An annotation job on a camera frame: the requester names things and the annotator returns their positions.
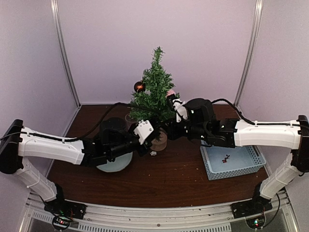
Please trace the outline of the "small green christmas tree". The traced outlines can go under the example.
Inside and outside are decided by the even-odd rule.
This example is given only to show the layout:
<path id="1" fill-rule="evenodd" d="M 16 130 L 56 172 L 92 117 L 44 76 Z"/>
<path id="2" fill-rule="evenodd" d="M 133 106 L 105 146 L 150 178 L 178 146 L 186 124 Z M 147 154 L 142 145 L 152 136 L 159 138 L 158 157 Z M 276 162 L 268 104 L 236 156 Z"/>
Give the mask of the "small green christmas tree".
<path id="1" fill-rule="evenodd" d="M 167 103 L 167 92 L 174 88 L 174 83 L 171 74 L 167 73 L 161 64 L 163 55 L 164 51 L 160 46 L 154 49 L 151 67 L 145 69 L 142 74 L 141 81 L 145 84 L 145 91 L 132 93 L 131 104 L 154 110 L 150 112 L 132 108 L 130 117 L 136 122 L 154 117 L 163 122 L 176 117 L 176 113 L 170 110 Z"/>

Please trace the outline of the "pink pompom ornament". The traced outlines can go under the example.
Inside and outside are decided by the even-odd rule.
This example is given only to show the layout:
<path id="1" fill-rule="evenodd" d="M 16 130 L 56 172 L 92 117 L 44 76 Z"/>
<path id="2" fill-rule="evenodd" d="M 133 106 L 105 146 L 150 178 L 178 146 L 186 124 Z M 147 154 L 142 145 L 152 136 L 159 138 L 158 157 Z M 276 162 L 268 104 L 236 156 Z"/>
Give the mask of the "pink pompom ornament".
<path id="1" fill-rule="evenodd" d="M 173 94 L 175 94 L 175 91 L 173 90 L 173 89 L 170 89 L 168 92 L 167 92 L 167 95 L 169 96 L 169 95 L 173 95 Z"/>

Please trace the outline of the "blue plastic basket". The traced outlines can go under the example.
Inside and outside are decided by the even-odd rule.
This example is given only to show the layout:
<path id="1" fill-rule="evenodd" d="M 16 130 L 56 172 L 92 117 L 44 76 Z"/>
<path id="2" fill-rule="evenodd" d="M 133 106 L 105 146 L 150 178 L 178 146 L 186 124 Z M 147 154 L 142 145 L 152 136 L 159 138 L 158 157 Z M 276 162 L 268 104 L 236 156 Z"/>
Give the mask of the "blue plastic basket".
<path id="1" fill-rule="evenodd" d="M 200 152 L 210 181 L 253 174 L 267 163 L 253 146 L 226 148 L 202 144 Z M 223 163 L 226 154 L 230 157 L 227 163 Z"/>

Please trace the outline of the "dark red bauble ornament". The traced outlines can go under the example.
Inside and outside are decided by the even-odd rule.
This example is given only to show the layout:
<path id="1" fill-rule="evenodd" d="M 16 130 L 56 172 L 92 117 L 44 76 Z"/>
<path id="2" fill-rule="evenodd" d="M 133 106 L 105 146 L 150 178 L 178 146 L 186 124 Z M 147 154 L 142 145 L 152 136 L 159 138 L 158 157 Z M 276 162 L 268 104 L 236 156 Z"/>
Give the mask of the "dark red bauble ornament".
<path id="1" fill-rule="evenodd" d="M 145 91 L 145 84 L 142 81 L 138 81 L 134 84 L 134 90 L 137 93 Z"/>

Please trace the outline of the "dark berry twig ornament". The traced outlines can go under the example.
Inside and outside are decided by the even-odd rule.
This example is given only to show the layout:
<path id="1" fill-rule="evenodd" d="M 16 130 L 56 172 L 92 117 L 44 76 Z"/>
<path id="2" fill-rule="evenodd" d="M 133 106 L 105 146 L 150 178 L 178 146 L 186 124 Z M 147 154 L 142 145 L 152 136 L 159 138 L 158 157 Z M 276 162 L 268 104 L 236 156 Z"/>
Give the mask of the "dark berry twig ornament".
<path id="1" fill-rule="evenodd" d="M 227 163 L 227 160 L 229 159 L 230 155 L 226 154 L 224 159 L 222 160 L 223 163 Z"/>

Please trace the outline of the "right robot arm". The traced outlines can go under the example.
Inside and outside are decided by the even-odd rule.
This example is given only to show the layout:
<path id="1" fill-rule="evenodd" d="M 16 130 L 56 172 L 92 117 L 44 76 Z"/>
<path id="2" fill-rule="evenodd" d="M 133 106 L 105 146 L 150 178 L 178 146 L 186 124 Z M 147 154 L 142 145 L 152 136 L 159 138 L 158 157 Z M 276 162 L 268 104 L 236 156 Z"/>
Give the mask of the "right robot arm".
<path id="1" fill-rule="evenodd" d="M 169 126 L 172 139 L 185 136 L 203 140 L 208 146 L 226 148 L 256 146 L 268 161 L 272 160 L 271 151 L 287 154 L 248 201 L 251 213 L 258 213 L 279 190 L 309 171 L 309 120 L 305 115 L 299 115 L 296 120 L 271 122 L 251 121 L 238 112 L 236 119 L 217 119 L 209 100 L 195 98 L 183 102 L 171 94 L 167 102 L 176 113 L 176 122 Z"/>

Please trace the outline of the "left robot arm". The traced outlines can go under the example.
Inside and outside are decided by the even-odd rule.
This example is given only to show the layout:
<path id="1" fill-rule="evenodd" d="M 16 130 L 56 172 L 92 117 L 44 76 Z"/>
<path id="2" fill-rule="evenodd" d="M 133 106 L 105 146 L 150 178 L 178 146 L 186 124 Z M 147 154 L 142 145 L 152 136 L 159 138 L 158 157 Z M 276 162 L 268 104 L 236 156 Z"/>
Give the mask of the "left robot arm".
<path id="1" fill-rule="evenodd" d="M 93 139 L 66 138 L 39 133 L 24 127 L 21 119 L 16 119 L 0 139 L 0 171 L 15 174 L 35 191 L 60 215 L 66 214 L 69 203 L 60 195 L 61 188 L 42 176 L 29 162 L 29 157 L 61 160 L 74 165 L 98 167 L 120 160 L 131 152 L 140 155 L 148 152 L 152 140 L 158 136 L 158 126 L 140 121 L 129 130 L 121 130 L 119 118 L 103 121 L 99 133 Z"/>

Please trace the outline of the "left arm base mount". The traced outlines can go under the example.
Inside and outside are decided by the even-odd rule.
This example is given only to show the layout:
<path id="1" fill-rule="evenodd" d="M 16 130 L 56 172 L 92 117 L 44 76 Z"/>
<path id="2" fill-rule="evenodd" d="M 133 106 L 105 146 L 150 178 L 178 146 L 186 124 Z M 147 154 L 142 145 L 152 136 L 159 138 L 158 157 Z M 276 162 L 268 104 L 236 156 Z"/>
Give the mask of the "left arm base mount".
<path id="1" fill-rule="evenodd" d="M 65 200 L 64 192 L 60 185 L 56 184 L 56 198 L 52 201 L 44 201 L 44 210 L 51 213 L 52 226 L 58 231 L 64 231 L 74 222 L 74 219 L 83 219 L 87 206 L 83 203 L 75 203 Z"/>

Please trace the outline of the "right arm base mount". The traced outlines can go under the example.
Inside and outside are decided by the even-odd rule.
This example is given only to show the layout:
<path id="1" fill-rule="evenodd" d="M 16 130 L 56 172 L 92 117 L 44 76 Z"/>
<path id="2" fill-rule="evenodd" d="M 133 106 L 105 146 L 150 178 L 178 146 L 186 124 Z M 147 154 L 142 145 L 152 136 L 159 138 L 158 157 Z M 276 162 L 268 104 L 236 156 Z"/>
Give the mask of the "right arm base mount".
<path id="1" fill-rule="evenodd" d="M 260 196 L 260 186 L 261 183 L 255 187 L 250 200 L 231 204 L 234 219 L 249 217 L 246 223 L 250 229 L 263 229 L 267 225 L 265 212 L 273 208 L 271 200 Z"/>

